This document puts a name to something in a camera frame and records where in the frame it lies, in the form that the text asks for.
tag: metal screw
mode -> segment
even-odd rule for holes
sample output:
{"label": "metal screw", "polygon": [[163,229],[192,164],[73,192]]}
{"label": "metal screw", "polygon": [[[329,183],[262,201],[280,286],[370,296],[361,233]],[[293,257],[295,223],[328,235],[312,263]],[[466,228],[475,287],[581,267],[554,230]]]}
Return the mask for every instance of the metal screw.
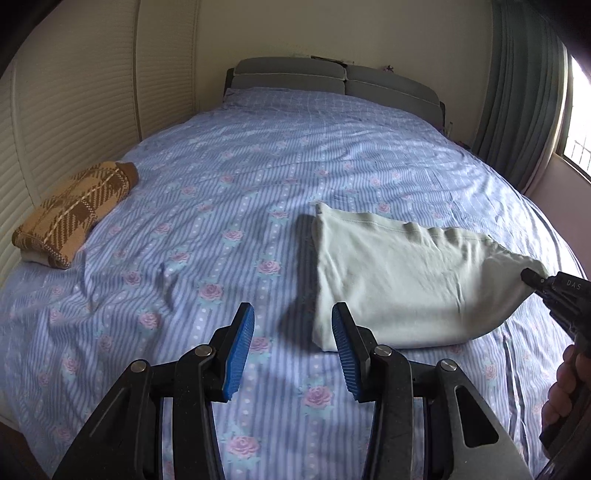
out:
{"label": "metal screw", "polygon": [[211,348],[207,344],[199,345],[199,346],[195,347],[195,355],[197,355],[197,356],[209,356],[212,353],[213,353],[213,348]]}
{"label": "metal screw", "polygon": [[392,349],[388,345],[378,345],[374,348],[374,353],[377,356],[390,356],[392,355]]}
{"label": "metal screw", "polygon": [[140,372],[146,370],[147,366],[148,364],[143,360],[136,360],[134,363],[131,364],[131,371],[134,374],[139,374]]}
{"label": "metal screw", "polygon": [[455,372],[457,370],[457,363],[449,358],[444,358],[441,360],[441,368],[443,368],[446,372]]}

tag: gray headboard cushion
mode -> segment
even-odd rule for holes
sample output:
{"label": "gray headboard cushion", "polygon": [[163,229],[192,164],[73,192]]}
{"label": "gray headboard cushion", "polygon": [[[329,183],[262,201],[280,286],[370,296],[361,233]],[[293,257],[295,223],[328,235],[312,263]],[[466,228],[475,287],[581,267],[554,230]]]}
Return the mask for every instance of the gray headboard cushion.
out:
{"label": "gray headboard cushion", "polygon": [[345,95],[345,69],[338,63],[290,57],[242,60],[234,69],[233,88],[274,87]]}
{"label": "gray headboard cushion", "polygon": [[256,57],[234,69],[233,88],[275,87],[340,93],[413,113],[443,129],[437,94],[414,80],[357,65],[297,57]]}

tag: folded towel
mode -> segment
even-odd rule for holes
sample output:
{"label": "folded towel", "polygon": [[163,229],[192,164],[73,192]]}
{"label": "folded towel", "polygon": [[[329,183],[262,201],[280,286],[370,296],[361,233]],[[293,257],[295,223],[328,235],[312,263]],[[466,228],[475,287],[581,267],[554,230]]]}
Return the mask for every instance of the folded towel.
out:
{"label": "folded towel", "polygon": [[533,292],[521,281],[541,262],[482,233],[424,228],[373,213],[318,205],[313,238],[319,292],[313,340],[335,351],[331,311],[345,301],[355,323],[393,348],[452,345],[501,325]]}
{"label": "folded towel", "polygon": [[69,268],[90,229],[138,183],[132,163],[107,161],[62,182],[12,234],[26,261]]}

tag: folded plaid blanket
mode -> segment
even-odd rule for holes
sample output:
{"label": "folded plaid blanket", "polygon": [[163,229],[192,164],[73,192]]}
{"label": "folded plaid blanket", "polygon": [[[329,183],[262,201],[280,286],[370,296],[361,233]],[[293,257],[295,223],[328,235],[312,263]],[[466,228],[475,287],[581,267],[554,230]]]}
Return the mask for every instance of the folded plaid blanket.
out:
{"label": "folded plaid blanket", "polygon": [[107,161],[71,176],[12,234],[23,260],[69,268],[90,229],[138,183],[132,163]]}

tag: mattress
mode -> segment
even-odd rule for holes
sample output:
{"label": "mattress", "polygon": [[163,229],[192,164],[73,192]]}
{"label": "mattress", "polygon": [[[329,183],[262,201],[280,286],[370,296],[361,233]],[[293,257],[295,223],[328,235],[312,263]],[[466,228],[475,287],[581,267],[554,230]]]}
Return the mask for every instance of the mattress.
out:
{"label": "mattress", "polygon": [[[360,478],[373,405],[353,400],[338,355],[311,341],[318,202],[484,232],[552,274],[582,275],[544,215],[491,168],[426,121],[359,98],[230,90],[221,108],[123,161],[140,182],[71,269],[20,264],[0,296],[0,390],[50,475],[132,360],[178,359],[248,301],[256,328],[241,387],[214,408],[226,477]],[[403,353],[456,360],[537,473],[540,411],[569,343],[532,296],[484,337]],[[170,403],[163,461],[171,479]]]}

